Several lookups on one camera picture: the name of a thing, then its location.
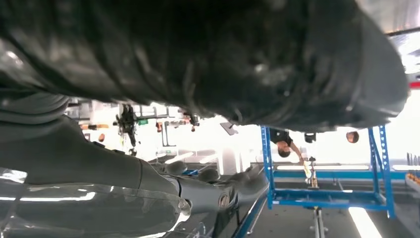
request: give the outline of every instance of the blue metal rack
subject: blue metal rack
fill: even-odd
[[[350,208],[362,207],[368,210],[386,210],[389,218],[395,218],[394,198],[392,194],[391,177],[400,177],[400,174],[391,174],[388,158],[388,148],[386,144],[385,126],[379,126],[381,156],[376,146],[373,136],[373,129],[368,129],[370,142],[370,176],[366,172],[360,173],[361,179],[372,178],[374,189],[368,191],[346,191],[346,190],[309,190],[309,189],[280,189],[274,184],[274,177],[280,177],[280,172],[274,172],[271,158],[270,133],[268,127],[261,127],[262,153],[264,159],[264,169],[269,181],[269,193],[267,193],[267,205],[271,209],[272,205],[294,205],[303,207],[328,207],[328,208]],[[340,171],[338,173],[352,173],[350,171]],[[385,188],[385,197],[379,189],[379,180],[382,179]]]

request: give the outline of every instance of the metal pole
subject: metal pole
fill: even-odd
[[[392,194],[391,168],[389,166],[388,146],[386,143],[386,132],[384,125],[379,126],[379,134],[382,148],[383,180],[385,185],[385,196],[386,206],[388,208],[388,217],[391,219],[395,219],[396,215],[394,209],[394,195]]]
[[[264,205],[265,205],[266,202],[267,202],[267,198],[264,199],[264,202],[262,203],[262,205],[261,205],[261,207],[260,207],[260,209],[259,209],[259,211],[257,213],[257,216],[255,217],[255,219],[254,219],[254,221],[253,221],[253,223],[251,225],[251,228],[247,232],[248,235],[250,235],[250,234],[252,234],[254,232],[254,227],[257,224],[258,219],[260,218],[261,212],[263,211]]]
[[[376,164],[376,153],[375,153],[375,147],[376,142],[373,137],[373,129],[368,128],[367,129],[369,134],[369,145],[370,145],[370,169],[373,173],[373,191],[376,193],[376,195],[379,194],[379,179],[378,179],[378,169]]]
[[[314,227],[315,238],[321,238],[319,234],[320,232],[319,232],[318,214],[316,212],[316,209],[314,210],[314,222],[315,222],[315,227]]]
[[[271,160],[271,151],[269,150],[270,141],[267,140],[267,134],[269,134],[269,128],[265,126],[261,126],[261,140],[262,140],[262,155],[263,155],[263,160],[264,160],[264,171],[265,171],[265,176],[267,177],[268,182],[270,183],[268,187],[268,193],[267,193],[267,206],[268,206],[268,209],[271,210],[273,206],[272,193],[274,191],[272,190],[273,186],[271,185],[272,169],[270,167],[270,162],[269,162]]]
[[[324,228],[324,221],[322,220],[322,211],[319,209],[318,211],[318,222],[319,222],[319,238],[325,238],[325,228]]]

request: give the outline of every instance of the machinery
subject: machinery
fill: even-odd
[[[3,236],[159,237],[192,214],[252,203],[267,181],[269,207],[309,195],[275,189],[266,148],[266,177],[162,175],[87,141],[62,115],[67,96],[156,101],[238,125],[309,132],[384,124],[404,106],[400,57],[355,1],[165,3],[0,0]],[[382,29],[406,30],[401,22]],[[122,114],[116,124],[134,147],[139,118],[129,105]],[[383,175],[386,201],[376,183],[367,197],[378,204],[366,207],[392,218],[389,165]],[[313,197],[304,205],[321,207]]]

